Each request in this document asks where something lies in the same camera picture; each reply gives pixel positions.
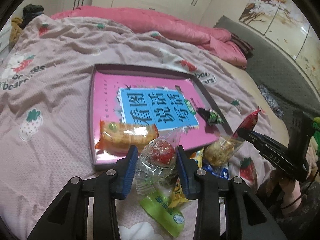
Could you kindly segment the operator right hand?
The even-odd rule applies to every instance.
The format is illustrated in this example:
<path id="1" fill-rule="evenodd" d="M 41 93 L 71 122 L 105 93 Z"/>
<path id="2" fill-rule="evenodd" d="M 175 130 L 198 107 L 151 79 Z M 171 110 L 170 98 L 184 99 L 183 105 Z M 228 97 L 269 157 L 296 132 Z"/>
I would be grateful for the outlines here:
<path id="1" fill-rule="evenodd" d="M 292 213 L 298 209 L 302 202 L 299 181 L 288 179 L 283 172 L 273 170 L 266 184 L 266 193 L 268 196 L 275 192 L 277 184 L 279 184 L 281 191 L 284 192 L 283 203 L 281 204 L 282 213 L 284 215 Z"/>

